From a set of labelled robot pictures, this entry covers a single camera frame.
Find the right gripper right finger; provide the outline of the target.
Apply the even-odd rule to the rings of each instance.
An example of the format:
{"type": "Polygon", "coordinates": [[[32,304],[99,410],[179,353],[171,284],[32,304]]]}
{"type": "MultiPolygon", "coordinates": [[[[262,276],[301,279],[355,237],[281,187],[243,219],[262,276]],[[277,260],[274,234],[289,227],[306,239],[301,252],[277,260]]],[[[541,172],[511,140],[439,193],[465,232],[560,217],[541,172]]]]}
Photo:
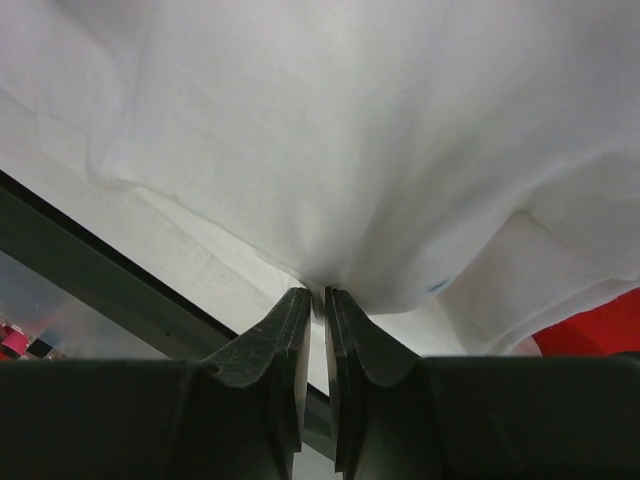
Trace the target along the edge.
{"type": "Polygon", "coordinates": [[[336,470],[345,479],[394,472],[413,477],[418,356],[376,326],[344,290],[325,290],[325,317],[336,470]]]}

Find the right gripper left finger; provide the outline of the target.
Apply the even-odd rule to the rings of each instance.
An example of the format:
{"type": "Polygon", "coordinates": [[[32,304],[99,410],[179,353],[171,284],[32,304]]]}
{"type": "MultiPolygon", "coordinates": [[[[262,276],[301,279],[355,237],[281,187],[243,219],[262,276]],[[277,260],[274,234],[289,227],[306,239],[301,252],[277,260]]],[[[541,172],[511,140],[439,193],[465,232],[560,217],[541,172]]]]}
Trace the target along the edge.
{"type": "Polygon", "coordinates": [[[301,451],[312,295],[291,288],[248,331],[202,362],[218,389],[217,479],[290,479],[301,451]]]}

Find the white t-shirt with red print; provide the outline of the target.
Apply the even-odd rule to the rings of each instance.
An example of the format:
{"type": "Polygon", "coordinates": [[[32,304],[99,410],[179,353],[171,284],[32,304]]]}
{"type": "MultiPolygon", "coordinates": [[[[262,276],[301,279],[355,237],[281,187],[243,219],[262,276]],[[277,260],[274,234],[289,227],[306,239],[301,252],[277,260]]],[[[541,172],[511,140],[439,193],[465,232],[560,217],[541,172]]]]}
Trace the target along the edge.
{"type": "Polygon", "coordinates": [[[506,352],[639,285],[639,5],[5,1],[1,151],[506,352]]]}

